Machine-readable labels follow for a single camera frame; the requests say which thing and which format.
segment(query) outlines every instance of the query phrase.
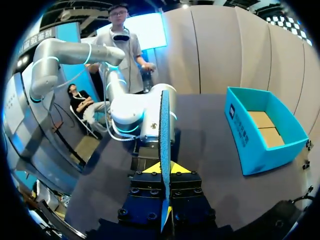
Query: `checkered pattern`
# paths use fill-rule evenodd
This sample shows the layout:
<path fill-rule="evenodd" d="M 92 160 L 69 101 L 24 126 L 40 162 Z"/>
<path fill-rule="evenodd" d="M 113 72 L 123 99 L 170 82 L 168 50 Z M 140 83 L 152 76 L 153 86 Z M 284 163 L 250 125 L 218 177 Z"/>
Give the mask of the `checkered pattern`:
<path fill-rule="evenodd" d="M 287 16 L 273 16 L 267 17 L 266 21 L 269 24 L 282 27 L 283 29 L 292 32 L 294 35 L 297 35 L 300 39 L 306 41 L 308 44 L 312 46 L 312 43 L 308 39 L 308 36 L 301 29 L 301 25 L 299 24 L 299 22 L 295 21 L 293 18 Z"/>

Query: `blue cardboard box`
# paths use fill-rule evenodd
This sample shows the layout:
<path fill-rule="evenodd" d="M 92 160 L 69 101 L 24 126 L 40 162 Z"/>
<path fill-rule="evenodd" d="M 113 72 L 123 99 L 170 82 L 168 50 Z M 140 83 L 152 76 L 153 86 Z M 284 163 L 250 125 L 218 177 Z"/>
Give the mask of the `blue cardboard box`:
<path fill-rule="evenodd" d="M 284 144 L 268 147 L 249 111 L 265 112 Z M 292 162 L 308 141 L 308 135 L 296 117 L 269 91 L 228 87 L 224 113 L 243 175 L 265 172 Z"/>

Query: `curved wall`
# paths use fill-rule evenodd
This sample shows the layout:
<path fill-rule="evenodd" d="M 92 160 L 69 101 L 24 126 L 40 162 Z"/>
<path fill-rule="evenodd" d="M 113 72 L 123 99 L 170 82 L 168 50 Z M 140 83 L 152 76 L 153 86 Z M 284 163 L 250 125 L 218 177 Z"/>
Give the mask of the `curved wall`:
<path fill-rule="evenodd" d="M 196 5 L 162 14 L 168 46 L 156 48 L 158 82 L 179 94 L 225 94 L 228 86 L 268 90 L 320 136 L 320 64 L 291 32 L 239 7 Z"/>

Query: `glasses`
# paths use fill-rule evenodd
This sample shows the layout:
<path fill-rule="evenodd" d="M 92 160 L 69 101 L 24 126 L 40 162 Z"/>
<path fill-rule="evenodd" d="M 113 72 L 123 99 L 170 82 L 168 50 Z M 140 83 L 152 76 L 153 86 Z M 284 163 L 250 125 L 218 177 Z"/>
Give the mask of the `glasses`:
<path fill-rule="evenodd" d="M 111 17 L 116 17 L 116 16 L 122 16 L 122 15 L 124 15 L 124 14 L 126 14 L 127 13 L 127 11 L 120 11 L 120 12 L 113 12 L 113 13 L 111 13 L 110 14 L 110 16 Z"/>

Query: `white robotic arm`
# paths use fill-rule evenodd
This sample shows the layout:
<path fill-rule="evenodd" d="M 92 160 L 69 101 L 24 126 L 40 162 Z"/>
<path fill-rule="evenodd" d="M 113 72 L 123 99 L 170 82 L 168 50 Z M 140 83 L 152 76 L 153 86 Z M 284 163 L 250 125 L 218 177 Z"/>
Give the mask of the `white robotic arm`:
<path fill-rule="evenodd" d="M 124 58 L 125 53 L 117 47 L 46 39 L 36 48 L 33 57 L 30 98 L 40 103 L 42 97 L 56 87 L 59 64 L 102 63 L 102 81 L 111 103 L 113 128 L 116 127 L 122 134 L 130 134 L 140 127 L 139 138 L 142 142 L 157 142 L 161 95 L 162 91 L 167 90 L 170 97 L 170 135 L 171 142 L 174 142 L 176 90 L 168 84 L 157 84 L 147 94 L 129 94 L 127 83 L 121 79 L 117 68 Z"/>
<path fill-rule="evenodd" d="M 42 41 L 35 50 L 30 88 L 31 99 L 38 103 L 58 82 L 59 64 L 105 63 L 118 66 L 125 53 L 117 47 L 66 42 L 56 38 Z"/>

